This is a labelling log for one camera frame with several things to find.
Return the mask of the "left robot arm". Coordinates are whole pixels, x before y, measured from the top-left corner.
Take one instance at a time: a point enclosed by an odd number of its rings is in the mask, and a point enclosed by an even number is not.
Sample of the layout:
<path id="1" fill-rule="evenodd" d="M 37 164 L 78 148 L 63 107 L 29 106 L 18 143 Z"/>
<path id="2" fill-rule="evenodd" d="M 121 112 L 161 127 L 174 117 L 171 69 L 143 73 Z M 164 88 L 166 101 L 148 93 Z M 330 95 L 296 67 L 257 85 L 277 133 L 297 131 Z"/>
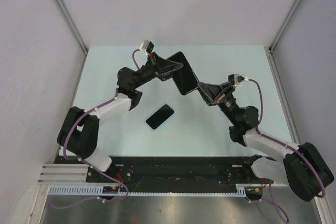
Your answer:
<path id="1" fill-rule="evenodd" d="M 111 157 L 97 147 L 99 127 L 139 104 L 142 92 L 137 90 L 138 87 L 155 78 L 166 81 L 182 68 L 182 63 L 161 58 L 155 52 L 147 54 L 145 65 L 138 70 L 121 68 L 117 74 L 117 89 L 111 99 L 88 110 L 76 106 L 69 109 L 57 137 L 63 154 L 74 153 L 77 159 L 97 169 L 103 181 L 112 181 L 116 169 L 111 166 Z"/>

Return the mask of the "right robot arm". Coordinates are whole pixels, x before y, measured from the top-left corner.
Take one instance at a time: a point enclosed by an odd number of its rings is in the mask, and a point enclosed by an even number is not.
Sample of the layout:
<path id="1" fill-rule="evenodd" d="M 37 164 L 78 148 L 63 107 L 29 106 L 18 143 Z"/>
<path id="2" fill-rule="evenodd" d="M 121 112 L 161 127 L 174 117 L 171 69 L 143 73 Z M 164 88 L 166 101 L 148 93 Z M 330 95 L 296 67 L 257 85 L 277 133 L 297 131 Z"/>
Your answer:
<path id="1" fill-rule="evenodd" d="M 265 154 L 254 157 L 242 169 L 243 179 L 254 183 L 267 178 L 283 183 L 304 201 L 326 195 L 326 187 L 334 182 L 334 175 L 317 148 L 306 142 L 302 145 L 280 140 L 259 129 L 259 111 L 254 106 L 239 107 L 230 82 L 209 84 L 199 82 L 197 89 L 208 106 L 217 106 L 231 122 L 231 140 L 244 147 Z"/>

